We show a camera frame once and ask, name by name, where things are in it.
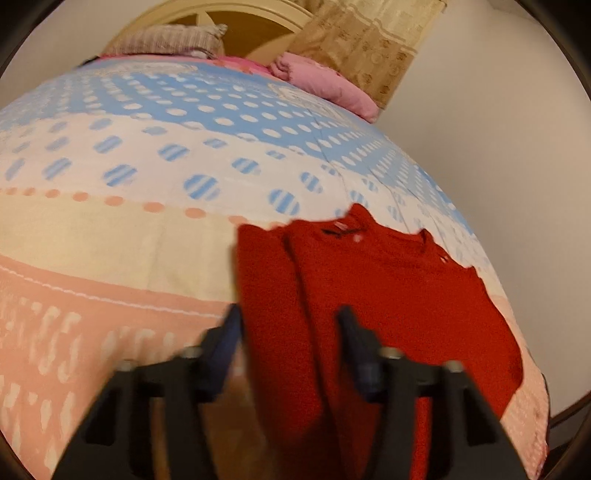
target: white wall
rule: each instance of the white wall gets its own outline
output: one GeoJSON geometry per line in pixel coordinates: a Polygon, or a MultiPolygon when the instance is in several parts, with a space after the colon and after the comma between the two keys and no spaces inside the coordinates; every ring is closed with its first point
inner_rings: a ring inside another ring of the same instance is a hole
{"type": "Polygon", "coordinates": [[[162,0],[64,0],[25,40],[0,77],[0,109],[100,54],[123,27],[162,0]]]}
{"type": "Polygon", "coordinates": [[[591,390],[591,102],[538,24],[454,0],[378,126],[475,230],[557,413],[591,390]]]}

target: orange dot pattern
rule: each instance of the orange dot pattern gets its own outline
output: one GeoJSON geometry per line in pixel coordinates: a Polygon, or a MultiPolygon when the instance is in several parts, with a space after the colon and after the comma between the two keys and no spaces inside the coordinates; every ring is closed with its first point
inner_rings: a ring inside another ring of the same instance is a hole
{"type": "Polygon", "coordinates": [[[150,213],[159,213],[162,212],[162,210],[164,210],[164,205],[158,202],[148,202],[144,203],[144,210],[150,213]]]}
{"type": "Polygon", "coordinates": [[[204,218],[206,213],[201,208],[188,208],[185,210],[185,215],[189,218],[204,218]]]}
{"type": "Polygon", "coordinates": [[[241,226],[244,223],[248,223],[248,220],[245,219],[243,216],[240,215],[232,215],[228,217],[228,220],[230,221],[230,223],[236,225],[236,226],[241,226]]]}
{"type": "Polygon", "coordinates": [[[72,199],[76,202],[85,202],[88,200],[89,195],[86,192],[76,192],[72,195],[72,199]]]}
{"type": "Polygon", "coordinates": [[[107,197],[105,198],[105,204],[109,205],[110,207],[118,207],[119,205],[123,205],[124,199],[121,197],[107,197]]]}
{"type": "MultiPolygon", "coordinates": [[[[10,187],[5,190],[0,189],[0,193],[3,191],[6,193],[6,195],[16,195],[18,193],[18,188],[10,187]]],[[[37,193],[37,189],[35,189],[33,187],[28,187],[22,191],[22,194],[27,197],[35,195],[36,193],[37,193]]],[[[59,191],[57,189],[51,189],[51,190],[47,190],[43,194],[48,199],[54,199],[54,198],[57,198],[61,195],[61,191],[59,191]]],[[[90,195],[86,192],[76,192],[72,195],[72,200],[74,200],[75,202],[85,202],[89,198],[90,198],[90,195]]],[[[109,196],[104,199],[104,202],[105,202],[105,205],[108,205],[110,207],[118,207],[118,206],[121,206],[125,203],[125,199],[123,197],[119,197],[119,196],[109,196]]],[[[146,202],[143,204],[142,208],[146,212],[160,213],[160,212],[164,211],[166,206],[160,202],[146,202]]],[[[193,207],[185,209],[184,214],[187,218],[193,218],[193,219],[205,218],[207,216],[207,212],[205,210],[202,210],[201,208],[193,208],[193,207]]],[[[236,226],[240,226],[240,225],[243,225],[244,223],[248,223],[248,220],[241,215],[230,215],[228,217],[228,221],[236,226]]],[[[273,223],[269,224],[269,228],[273,228],[275,226],[282,226],[282,225],[283,225],[282,223],[273,222],[273,223]]]]}

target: bed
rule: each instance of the bed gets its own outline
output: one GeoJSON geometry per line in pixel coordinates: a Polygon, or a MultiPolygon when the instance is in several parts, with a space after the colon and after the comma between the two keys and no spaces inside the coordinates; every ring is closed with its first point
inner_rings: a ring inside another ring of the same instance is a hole
{"type": "MultiPolygon", "coordinates": [[[[173,0],[124,32],[274,25],[246,46],[225,42],[267,63],[308,18],[282,0],[173,0]]],[[[353,202],[398,231],[428,229],[476,267],[522,352],[502,422],[539,473],[547,392],[491,263],[433,179],[352,113],[231,61],[103,59],[0,112],[0,166],[0,427],[37,480],[120,360],[169,358],[236,301],[238,225],[334,218],[353,202]]],[[[272,478],[242,355],[207,427],[222,479],[272,478]]]]}

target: black frame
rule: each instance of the black frame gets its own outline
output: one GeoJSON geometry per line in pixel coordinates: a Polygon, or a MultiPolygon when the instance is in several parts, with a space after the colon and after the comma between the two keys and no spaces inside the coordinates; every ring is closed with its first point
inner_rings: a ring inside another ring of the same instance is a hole
{"type": "MultiPolygon", "coordinates": [[[[516,0],[550,33],[591,98],[591,0],[516,0]]],[[[63,0],[4,0],[0,16],[0,76],[33,29],[63,0]]],[[[0,478],[30,479],[0,434],[0,478]]],[[[547,480],[591,478],[591,414],[547,480]]]]}

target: red sweater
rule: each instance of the red sweater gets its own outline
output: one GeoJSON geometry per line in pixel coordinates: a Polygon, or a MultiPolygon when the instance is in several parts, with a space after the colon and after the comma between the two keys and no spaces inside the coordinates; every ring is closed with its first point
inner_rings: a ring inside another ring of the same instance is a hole
{"type": "MultiPolygon", "coordinates": [[[[377,224],[361,205],[337,221],[238,230],[238,284],[259,418],[282,477],[361,478],[379,406],[354,391],[335,321],[360,323],[412,360],[461,360],[500,418],[522,381],[519,347],[474,268],[426,230],[377,224]]],[[[417,405],[412,479],[425,478],[430,404],[417,405]]]]}

